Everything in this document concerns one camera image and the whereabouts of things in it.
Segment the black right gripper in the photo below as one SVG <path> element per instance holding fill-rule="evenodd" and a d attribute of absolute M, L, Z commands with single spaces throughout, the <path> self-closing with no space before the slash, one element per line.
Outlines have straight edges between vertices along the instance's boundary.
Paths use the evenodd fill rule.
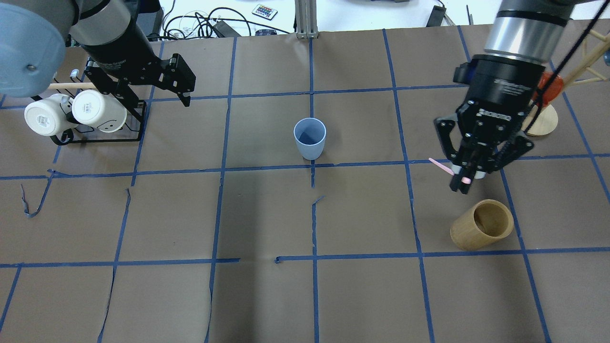
<path fill-rule="evenodd" d="M 455 69 L 453 81 L 468 86 L 466 96 L 453 114 L 433 121 L 442 152 L 453 163 L 452 191 L 467 194 L 486 172 L 533 148 L 521 126 L 544 71 L 540 64 L 489 54 L 474 55 Z"/>

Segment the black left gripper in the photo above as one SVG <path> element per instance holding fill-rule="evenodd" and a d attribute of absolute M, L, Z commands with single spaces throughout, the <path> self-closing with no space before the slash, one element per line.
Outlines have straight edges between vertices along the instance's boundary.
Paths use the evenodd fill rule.
<path fill-rule="evenodd" d="M 132 85 L 150 85 L 177 95 L 184 107 L 191 103 L 196 75 L 178 53 L 160 59 L 146 38 L 122 37 L 105 45 L 85 45 L 94 65 L 85 68 L 98 91 L 136 102 Z"/>

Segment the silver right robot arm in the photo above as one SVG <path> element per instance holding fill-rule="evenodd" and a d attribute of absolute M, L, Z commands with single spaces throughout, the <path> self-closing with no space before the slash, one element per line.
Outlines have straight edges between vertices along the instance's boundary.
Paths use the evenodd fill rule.
<path fill-rule="evenodd" d="M 504 0 L 484 52 L 455 69 L 453 81 L 468 86 L 464 101 L 453 114 L 433 121 L 451 162 L 452 191 L 467 194 L 473 180 L 534 147 L 521 127 L 575 4 Z"/>

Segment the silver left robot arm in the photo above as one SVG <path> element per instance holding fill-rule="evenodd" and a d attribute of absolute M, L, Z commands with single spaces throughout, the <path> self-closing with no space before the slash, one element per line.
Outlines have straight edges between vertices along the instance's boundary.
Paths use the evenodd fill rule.
<path fill-rule="evenodd" d="M 16 86 L 30 95 L 50 80 L 63 61 L 63 39 L 68 36 L 80 0 L 3 0 L 1 2 L 1 82 Z M 323 33 L 321 38 L 300 42 L 289 38 L 297 48 L 305 48 L 309 76 L 307 86 L 297 91 L 255 92 L 253 86 L 239 91 L 237 85 L 247 76 L 245 56 L 254 38 L 236 39 L 228 60 L 234 62 L 234 75 L 223 74 L 225 91 L 199 96 L 204 100 L 278 100 L 309 96 L 312 100 L 328 95 L 373 95 L 396 91 L 451 89 L 453 67 L 463 60 L 464 48 L 459 28 L 391 29 L 369 32 Z"/>

